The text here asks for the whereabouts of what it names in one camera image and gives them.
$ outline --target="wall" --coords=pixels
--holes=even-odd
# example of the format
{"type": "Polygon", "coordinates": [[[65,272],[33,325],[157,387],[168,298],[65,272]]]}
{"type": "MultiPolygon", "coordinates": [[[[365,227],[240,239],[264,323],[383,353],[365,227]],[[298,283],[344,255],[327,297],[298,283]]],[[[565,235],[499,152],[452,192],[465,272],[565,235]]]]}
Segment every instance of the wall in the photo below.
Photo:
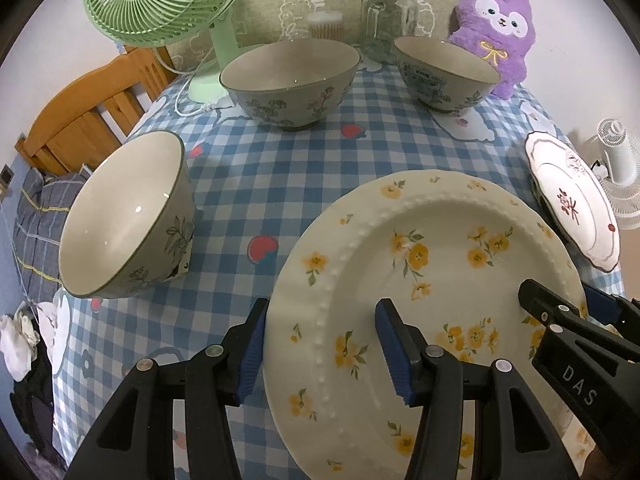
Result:
{"type": "Polygon", "coordinates": [[[606,117],[640,136],[640,55],[602,0],[529,0],[537,40],[525,85],[583,156],[606,117]]]}
{"type": "MultiPolygon", "coordinates": [[[[0,316],[9,314],[12,316],[22,302],[23,294],[18,273],[15,269],[14,256],[11,250],[11,237],[7,233],[13,232],[15,208],[20,197],[20,186],[27,174],[26,163],[18,158],[12,164],[15,176],[9,186],[9,195],[2,200],[0,205],[0,316]]],[[[9,402],[9,393],[14,390],[14,380],[6,370],[4,359],[0,353],[0,418],[6,426],[9,435],[20,449],[24,449],[24,444],[30,441],[29,437],[22,431],[20,424],[14,415],[14,410],[9,402]]]]}
{"type": "Polygon", "coordinates": [[[98,32],[82,0],[45,0],[0,66],[0,168],[49,100],[74,79],[118,55],[98,32]]]}

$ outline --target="plush toy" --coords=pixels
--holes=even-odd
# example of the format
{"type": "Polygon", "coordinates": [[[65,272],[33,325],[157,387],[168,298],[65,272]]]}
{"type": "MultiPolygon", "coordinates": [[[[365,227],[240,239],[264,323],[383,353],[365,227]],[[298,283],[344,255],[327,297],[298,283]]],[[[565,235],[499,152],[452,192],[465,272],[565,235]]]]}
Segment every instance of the plush toy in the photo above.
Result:
{"type": "Polygon", "coordinates": [[[529,0],[460,0],[456,15],[460,28],[449,43],[494,66],[501,81],[492,94],[509,99],[527,76],[524,56],[536,40],[529,0]]]}

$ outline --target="screw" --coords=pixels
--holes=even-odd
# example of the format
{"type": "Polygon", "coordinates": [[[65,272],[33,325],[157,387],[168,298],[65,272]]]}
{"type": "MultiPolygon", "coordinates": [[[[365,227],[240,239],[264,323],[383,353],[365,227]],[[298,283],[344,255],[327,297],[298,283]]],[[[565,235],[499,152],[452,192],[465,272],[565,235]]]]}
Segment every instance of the screw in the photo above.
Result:
{"type": "Polygon", "coordinates": [[[149,371],[153,367],[154,367],[154,362],[148,357],[145,357],[144,359],[140,359],[140,361],[138,361],[136,364],[136,368],[141,372],[149,371]]]}
{"type": "Polygon", "coordinates": [[[444,355],[444,350],[438,345],[428,345],[427,348],[424,349],[424,352],[429,357],[442,357],[444,355]]]}
{"type": "Polygon", "coordinates": [[[211,345],[211,346],[207,346],[207,349],[204,351],[205,354],[207,354],[209,357],[219,357],[222,355],[222,352],[224,352],[225,349],[222,348],[222,346],[220,345],[211,345]]]}
{"type": "Polygon", "coordinates": [[[499,372],[511,372],[511,369],[513,368],[513,366],[511,366],[511,363],[508,362],[505,359],[498,359],[495,362],[495,368],[499,371],[499,372]]]}

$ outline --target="chair backrest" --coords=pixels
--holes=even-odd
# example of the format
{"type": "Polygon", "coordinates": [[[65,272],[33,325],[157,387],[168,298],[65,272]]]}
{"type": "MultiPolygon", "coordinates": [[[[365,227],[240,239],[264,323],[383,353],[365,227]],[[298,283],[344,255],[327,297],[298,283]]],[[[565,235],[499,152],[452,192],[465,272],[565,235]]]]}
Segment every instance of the chair backrest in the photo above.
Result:
{"type": "MultiPolygon", "coordinates": [[[[159,53],[169,66],[164,48],[159,53]]],[[[104,105],[128,136],[143,109],[131,91],[140,83],[153,101],[175,78],[146,48],[127,48],[109,64],[79,77],[62,89],[36,118],[29,135],[15,149],[30,166],[55,174],[96,168],[119,146],[96,107],[104,105]]]]}

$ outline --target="tablecloth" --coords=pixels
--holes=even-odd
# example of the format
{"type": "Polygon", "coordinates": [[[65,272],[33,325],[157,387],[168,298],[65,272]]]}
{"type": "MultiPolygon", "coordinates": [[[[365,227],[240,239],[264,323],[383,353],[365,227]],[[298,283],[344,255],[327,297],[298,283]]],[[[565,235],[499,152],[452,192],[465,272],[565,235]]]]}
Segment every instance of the tablecloth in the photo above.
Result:
{"type": "MultiPolygon", "coordinates": [[[[240,108],[182,118],[174,112],[181,85],[166,89],[166,104],[137,134],[171,130],[186,145],[198,208],[190,272],[136,298],[68,298],[68,345],[53,379],[55,425],[68,462],[132,365],[144,356],[160,364],[188,359],[218,343],[244,321],[255,298],[271,294],[309,224],[360,184],[402,170],[455,170],[539,209],[523,142],[532,124],[551,122],[521,86],[508,101],[489,96],[468,113],[434,118],[409,96],[395,67],[363,63],[337,110],[288,133],[256,124],[240,108]],[[464,140],[473,137],[485,140],[464,140]]],[[[573,251],[572,258],[583,280],[623,294],[619,269],[605,274],[573,251]]],[[[306,478],[278,436],[261,376],[228,418],[244,478],[306,478]]],[[[178,451],[185,446],[180,424],[174,421],[178,451]]],[[[186,462],[177,459],[176,468],[178,480],[188,478],[186,462]]]]}

